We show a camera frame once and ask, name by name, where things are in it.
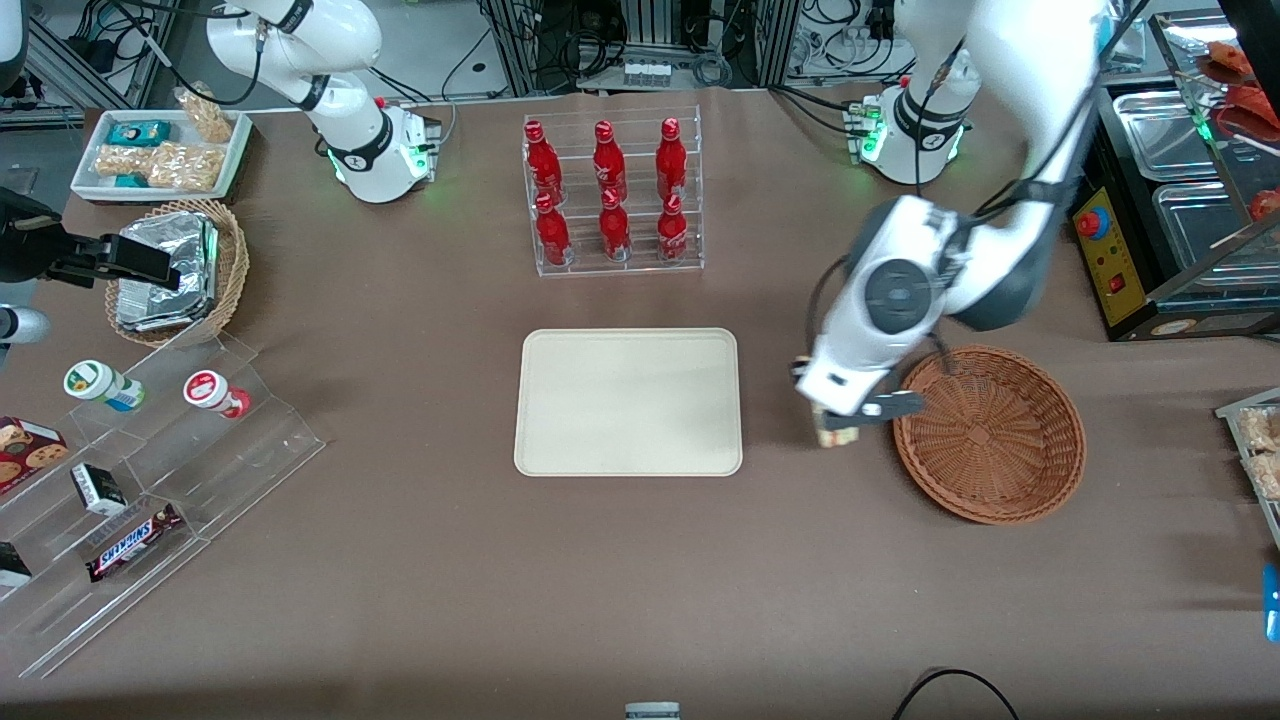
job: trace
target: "red bottle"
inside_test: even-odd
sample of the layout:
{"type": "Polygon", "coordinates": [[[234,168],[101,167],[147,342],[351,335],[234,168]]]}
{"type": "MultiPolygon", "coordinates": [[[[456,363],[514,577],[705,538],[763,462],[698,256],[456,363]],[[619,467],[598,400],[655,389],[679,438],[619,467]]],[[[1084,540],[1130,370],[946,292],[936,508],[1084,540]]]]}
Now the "red bottle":
{"type": "Polygon", "coordinates": [[[658,197],[667,200],[671,195],[685,195],[685,145],[680,142],[680,120],[667,118],[662,122],[662,142],[658,145],[658,197]]]}
{"type": "Polygon", "coordinates": [[[529,168],[534,172],[534,187],[538,192],[547,192],[556,205],[564,202],[564,173],[559,168],[559,156],[550,142],[547,142],[547,133],[543,123],[529,120],[525,123],[525,140],[529,141],[529,168]]]}
{"type": "Polygon", "coordinates": [[[609,120],[595,123],[595,179],[600,183],[600,193],[605,190],[618,191],[618,200],[627,201],[627,170],[622,160],[622,149],[613,140],[613,126],[609,120]]]}
{"type": "Polygon", "coordinates": [[[600,210],[600,234],[604,236],[604,254],[614,263],[623,263],[631,258],[631,222],[627,220],[627,211],[622,209],[622,200],[618,191],[604,191],[600,197],[604,209],[600,210]]]}
{"type": "Polygon", "coordinates": [[[658,218],[658,259],[664,263],[677,263],[685,255],[689,245],[689,222],[681,211],[678,195],[667,197],[662,204],[662,217],[658,218]]]}
{"type": "Polygon", "coordinates": [[[543,243],[543,258],[552,265],[563,266],[573,261],[573,246],[568,241],[568,223],[556,209],[549,192],[539,192],[534,201],[538,208],[538,240],[543,243]]]}

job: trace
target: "brown basket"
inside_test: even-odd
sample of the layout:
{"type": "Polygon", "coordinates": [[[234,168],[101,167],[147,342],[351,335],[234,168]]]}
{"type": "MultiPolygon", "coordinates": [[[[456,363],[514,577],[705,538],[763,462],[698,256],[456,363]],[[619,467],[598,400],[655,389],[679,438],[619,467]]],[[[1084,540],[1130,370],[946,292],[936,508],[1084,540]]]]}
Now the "brown basket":
{"type": "Polygon", "coordinates": [[[970,345],[904,383],[924,411],[893,421],[906,471],[947,510],[978,523],[1030,523],[1057,510],[1084,474],[1084,427],[1066,393],[1025,357],[970,345]]]}
{"type": "MultiPolygon", "coordinates": [[[[236,222],[236,215],[221,202],[214,200],[178,200],[166,202],[147,213],[147,218],[168,215],[169,213],[204,213],[218,225],[218,297],[214,309],[200,325],[212,334],[223,329],[236,313],[239,304],[241,292],[244,291],[244,278],[248,275],[248,246],[244,243],[244,233],[236,222]]],[[[150,347],[160,347],[175,334],[186,328],[166,328],[163,331],[148,331],[145,333],[131,333],[115,322],[115,302],[120,296],[120,283],[110,281],[106,283],[106,322],[116,334],[125,340],[132,340],[150,347]]]]}

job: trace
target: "brown tablecloth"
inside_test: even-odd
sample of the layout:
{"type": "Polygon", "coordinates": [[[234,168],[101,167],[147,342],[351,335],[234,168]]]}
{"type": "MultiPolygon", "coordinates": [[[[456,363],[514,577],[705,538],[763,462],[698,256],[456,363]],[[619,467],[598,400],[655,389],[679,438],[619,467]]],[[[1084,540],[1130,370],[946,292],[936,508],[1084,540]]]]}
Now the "brown tablecloth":
{"type": "MultiPolygon", "coordinates": [[[[868,209],[905,188],[850,167],[838,136],[768,94],[468,105],[439,181],[385,206],[334,182],[301,114],[255,122],[234,206],[252,269],[229,331],[332,445],[52,678],[0,679],[6,720],[607,719],[668,698],[690,720],[887,717],[940,665],[987,675],[1024,717],[1276,715],[1280,655],[1260,611],[1275,553],[1212,415],[1280,384],[1272,346],[1108,345],[1064,240],[1039,309],[980,341],[1068,389],[1085,479],[1039,523],[979,527],[914,487],[884,429],[814,445],[787,378],[806,295],[868,209]],[[539,279],[521,117],[691,100],[705,272],[539,279]],[[741,471],[520,475],[525,336],[652,325],[737,336],[741,471]]],[[[1018,170],[1007,118],[979,101],[974,122],[927,188],[943,205],[972,209],[1018,170]]],[[[72,201],[67,225],[141,214],[72,201]]],[[[36,302],[55,331],[10,356],[6,411],[56,418],[72,402],[63,368],[143,355],[111,334],[101,290],[46,284],[36,302]]],[[[965,679],[918,706],[1002,712],[965,679]]]]}

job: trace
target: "snickers bar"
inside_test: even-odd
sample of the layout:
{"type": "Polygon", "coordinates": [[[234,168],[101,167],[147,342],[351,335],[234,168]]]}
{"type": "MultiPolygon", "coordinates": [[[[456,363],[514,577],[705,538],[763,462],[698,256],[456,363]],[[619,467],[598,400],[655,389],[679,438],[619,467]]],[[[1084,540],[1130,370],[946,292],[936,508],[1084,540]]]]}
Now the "snickers bar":
{"type": "Polygon", "coordinates": [[[0,542],[0,585],[20,588],[31,580],[31,570],[18,557],[12,542],[0,542]]]}
{"type": "Polygon", "coordinates": [[[155,515],[147,518],[145,523],[129,530],[129,534],[124,536],[119,539],[119,542],[106,548],[106,551],[97,556],[96,560],[86,562],[84,568],[88,569],[88,580],[91,583],[96,583],[115,570],[123,568],[131,560],[142,555],[142,551],[147,547],[155,544],[165,530],[180,525],[182,521],[182,518],[173,509],[173,505],[165,505],[164,510],[160,510],[155,515]]]}
{"type": "Polygon", "coordinates": [[[106,470],[81,462],[72,468],[72,479],[76,480],[76,492],[79,493],[84,510],[90,512],[110,518],[128,505],[115,478],[106,470]]]}

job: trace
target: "foil-wrapped item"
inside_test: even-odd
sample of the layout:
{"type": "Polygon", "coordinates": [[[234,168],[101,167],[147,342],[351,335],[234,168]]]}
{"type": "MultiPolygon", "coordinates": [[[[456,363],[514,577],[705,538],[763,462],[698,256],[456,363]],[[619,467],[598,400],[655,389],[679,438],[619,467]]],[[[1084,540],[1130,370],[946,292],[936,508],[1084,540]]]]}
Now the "foil-wrapped item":
{"type": "Polygon", "coordinates": [[[120,231],[124,237],[164,250],[180,277],[178,290],[120,281],[116,323],[129,332],[189,325],[214,309],[218,288],[218,227],[204,213],[169,213],[120,231]]]}

